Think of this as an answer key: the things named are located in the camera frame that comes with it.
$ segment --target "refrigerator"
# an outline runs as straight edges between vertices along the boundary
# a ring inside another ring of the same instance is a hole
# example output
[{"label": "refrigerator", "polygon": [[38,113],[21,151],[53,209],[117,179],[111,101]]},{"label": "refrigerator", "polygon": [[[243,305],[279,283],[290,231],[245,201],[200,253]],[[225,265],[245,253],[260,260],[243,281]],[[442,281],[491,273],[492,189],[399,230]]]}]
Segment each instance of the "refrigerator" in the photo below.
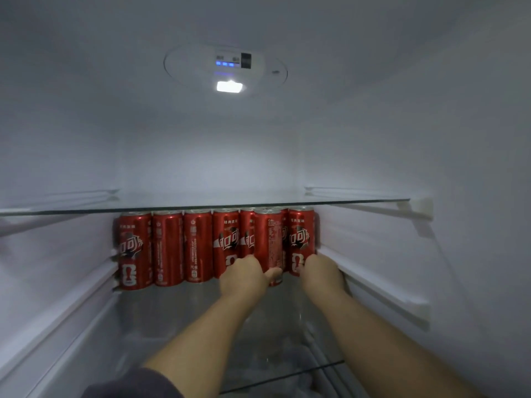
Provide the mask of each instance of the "refrigerator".
[{"label": "refrigerator", "polygon": [[[121,212],[301,204],[363,305],[530,396],[529,33],[531,0],[0,0],[0,396],[80,396],[216,300],[121,291]],[[284,274],[220,393],[368,397],[343,360]]]}]

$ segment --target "person's left hand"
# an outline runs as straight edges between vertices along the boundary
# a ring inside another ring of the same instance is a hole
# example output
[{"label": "person's left hand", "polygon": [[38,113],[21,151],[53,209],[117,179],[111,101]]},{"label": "person's left hand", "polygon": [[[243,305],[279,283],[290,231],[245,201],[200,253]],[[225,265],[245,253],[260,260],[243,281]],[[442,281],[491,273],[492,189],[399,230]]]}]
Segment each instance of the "person's left hand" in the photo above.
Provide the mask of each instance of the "person's left hand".
[{"label": "person's left hand", "polygon": [[235,297],[254,307],[266,293],[271,282],[282,275],[282,268],[269,268],[262,272],[260,263],[253,255],[238,258],[229,265],[219,279],[222,297]]}]

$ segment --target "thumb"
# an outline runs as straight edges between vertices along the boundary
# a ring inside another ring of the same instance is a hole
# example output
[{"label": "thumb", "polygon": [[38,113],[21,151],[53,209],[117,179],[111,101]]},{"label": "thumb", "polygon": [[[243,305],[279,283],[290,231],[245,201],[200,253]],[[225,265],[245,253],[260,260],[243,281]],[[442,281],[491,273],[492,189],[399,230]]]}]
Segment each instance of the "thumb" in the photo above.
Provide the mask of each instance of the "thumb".
[{"label": "thumb", "polygon": [[266,272],[264,272],[264,275],[267,278],[267,281],[271,282],[282,275],[282,268],[269,268]]}]

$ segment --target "glass shelf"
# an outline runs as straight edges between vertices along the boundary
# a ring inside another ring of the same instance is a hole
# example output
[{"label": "glass shelf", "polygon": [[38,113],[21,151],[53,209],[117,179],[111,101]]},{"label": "glass shelf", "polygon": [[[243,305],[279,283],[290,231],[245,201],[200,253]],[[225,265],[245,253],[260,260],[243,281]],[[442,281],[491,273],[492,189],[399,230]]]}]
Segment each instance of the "glass shelf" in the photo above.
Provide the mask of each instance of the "glass shelf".
[{"label": "glass shelf", "polygon": [[[216,279],[122,292],[118,312],[128,357],[123,371],[141,366],[218,297]],[[323,369],[341,365],[342,359],[324,317],[302,292],[299,279],[284,274],[282,284],[268,289],[239,331],[221,394],[293,396],[297,388],[310,388],[323,379]]]},{"label": "glass shelf", "polygon": [[126,211],[165,211],[197,208],[275,205],[360,204],[408,201],[395,195],[370,193],[283,190],[219,193],[124,193],[119,190],[57,193],[14,198],[17,202],[0,208],[0,216],[90,214]]}]

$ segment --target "coca-cola can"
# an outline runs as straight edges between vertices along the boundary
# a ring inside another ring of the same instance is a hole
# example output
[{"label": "coca-cola can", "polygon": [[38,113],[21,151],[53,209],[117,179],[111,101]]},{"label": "coca-cola can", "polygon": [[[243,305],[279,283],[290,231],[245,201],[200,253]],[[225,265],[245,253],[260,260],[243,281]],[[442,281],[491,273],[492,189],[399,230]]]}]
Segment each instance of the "coca-cola can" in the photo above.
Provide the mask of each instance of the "coca-cola can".
[{"label": "coca-cola can", "polygon": [[238,208],[220,208],[212,216],[214,229],[214,276],[219,278],[240,256],[240,213]]},{"label": "coca-cola can", "polygon": [[287,258],[289,256],[289,209],[285,206],[272,206],[274,210],[280,210],[282,213],[282,270],[287,272],[289,266],[287,265]]},{"label": "coca-cola can", "polygon": [[[254,256],[262,266],[282,268],[282,212],[270,208],[255,210],[254,216]],[[282,282],[282,275],[271,281],[269,286]]]},{"label": "coca-cola can", "polygon": [[315,212],[311,206],[289,209],[289,273],[299,276],[297,268],[315,254]]},{"label": "coca-cola can", "polygon": [[138,290],[153,283],[151,213],[124,212],[118,219],[120,253],[118,270],[124,290]]},{"label": "coca-cola can", "polygon": [[155,285],[176,286],[184,280],[183,214],[181,211],[153,213]]},{"label": "coca-cola can", "polygon": [[240,257],[254,254],[254,210],[255,207],[240,211]]},{"label": "coca-cola can", "polygon": [[206,282],[212,278],[212,214],[210,210],[184,212],[184,272],[186,280]]}]

